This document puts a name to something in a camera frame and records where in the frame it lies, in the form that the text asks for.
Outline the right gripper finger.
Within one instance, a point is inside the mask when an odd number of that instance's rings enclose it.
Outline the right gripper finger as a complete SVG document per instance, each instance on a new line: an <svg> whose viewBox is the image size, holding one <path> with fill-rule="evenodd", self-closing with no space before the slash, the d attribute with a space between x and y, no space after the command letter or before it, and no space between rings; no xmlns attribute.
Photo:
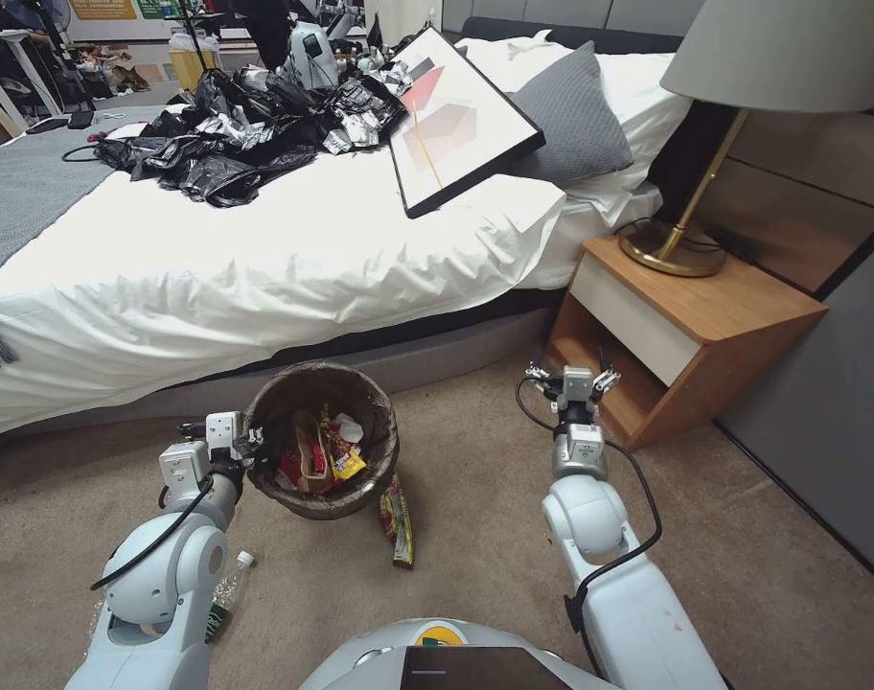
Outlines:
<svg viewBox="0 0 874 690"><path fill-rule="evenodd" d="M564 391L564 378L550 374L536 362L530 362L524 370L524 377L544 396L560 396Z"/></svg>
<svg viewBox="0 0 874 690"><path fill-rule="evenodd" d="M621 374L614 369L612 360L603 347L598 348L600 373L593 379L591 398L602 400L603 397L620 381Z"/></svg>

